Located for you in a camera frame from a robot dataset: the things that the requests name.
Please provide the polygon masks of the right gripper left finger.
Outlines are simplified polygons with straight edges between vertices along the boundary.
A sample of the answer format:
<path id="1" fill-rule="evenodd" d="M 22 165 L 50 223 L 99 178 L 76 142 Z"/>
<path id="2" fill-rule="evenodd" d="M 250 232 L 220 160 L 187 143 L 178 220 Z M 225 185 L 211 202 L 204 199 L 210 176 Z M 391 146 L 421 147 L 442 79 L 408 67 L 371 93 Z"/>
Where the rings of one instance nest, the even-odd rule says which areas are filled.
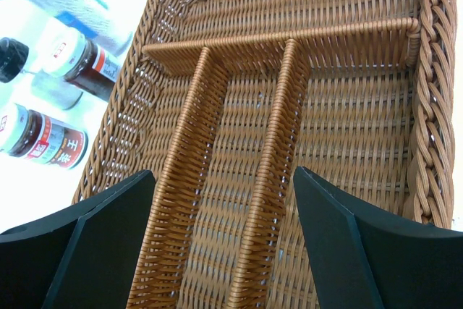
<path id="1" fill-rule="evenodd" d="M 156 181 L 142 170 L 1 233 L 2 308 L 125 308 Z"/>

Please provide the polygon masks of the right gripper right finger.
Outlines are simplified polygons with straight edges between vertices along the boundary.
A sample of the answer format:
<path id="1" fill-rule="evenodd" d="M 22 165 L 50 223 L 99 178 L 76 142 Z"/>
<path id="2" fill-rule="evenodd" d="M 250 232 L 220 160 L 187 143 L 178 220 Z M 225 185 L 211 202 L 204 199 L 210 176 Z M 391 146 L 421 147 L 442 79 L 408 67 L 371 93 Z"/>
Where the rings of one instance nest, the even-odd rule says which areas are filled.
<path id="1" fill-rule="evenodd" d="M 460 308 L 462 233 L 397 216 L 305 167 L 293 176 L 322 308 Z"/>

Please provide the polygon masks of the silver-lid salt shaker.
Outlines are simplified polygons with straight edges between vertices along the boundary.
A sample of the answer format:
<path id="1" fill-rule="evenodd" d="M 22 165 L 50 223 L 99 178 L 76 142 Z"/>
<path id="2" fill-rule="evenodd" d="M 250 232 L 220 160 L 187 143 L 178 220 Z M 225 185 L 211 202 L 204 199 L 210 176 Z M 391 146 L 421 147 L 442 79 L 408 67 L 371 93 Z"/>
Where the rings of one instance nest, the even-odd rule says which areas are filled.
<path id="1" fill-rule="evenodd" d="M 112 54 L 120 55 L 132 40 L 132 32 L 103 0 L 30 0 L 49 16 L 73 27 Z"/>

